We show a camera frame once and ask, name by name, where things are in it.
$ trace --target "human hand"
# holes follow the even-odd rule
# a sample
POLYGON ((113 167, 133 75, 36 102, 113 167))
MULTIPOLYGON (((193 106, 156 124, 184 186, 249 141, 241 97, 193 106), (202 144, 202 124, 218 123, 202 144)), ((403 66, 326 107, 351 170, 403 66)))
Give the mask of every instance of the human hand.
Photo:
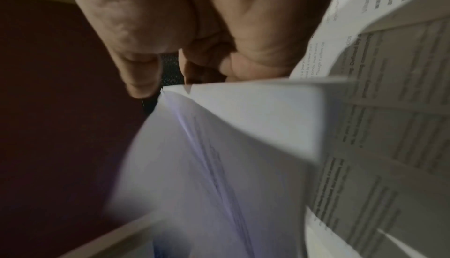
POLYGON ((288 76, 330 0, 76 0, 129 94, 159 89, 159 55, 179 51, 186 83, 288 76))

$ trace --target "dark red surface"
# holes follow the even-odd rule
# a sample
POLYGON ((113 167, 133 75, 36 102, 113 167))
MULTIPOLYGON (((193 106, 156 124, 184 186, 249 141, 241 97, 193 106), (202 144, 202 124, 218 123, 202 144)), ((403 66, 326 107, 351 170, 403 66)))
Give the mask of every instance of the dark red surface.
POLYGON ((0 60, 0 257, 56 257, 116 227, 143 110, 74 5, 0 0, 0 60))

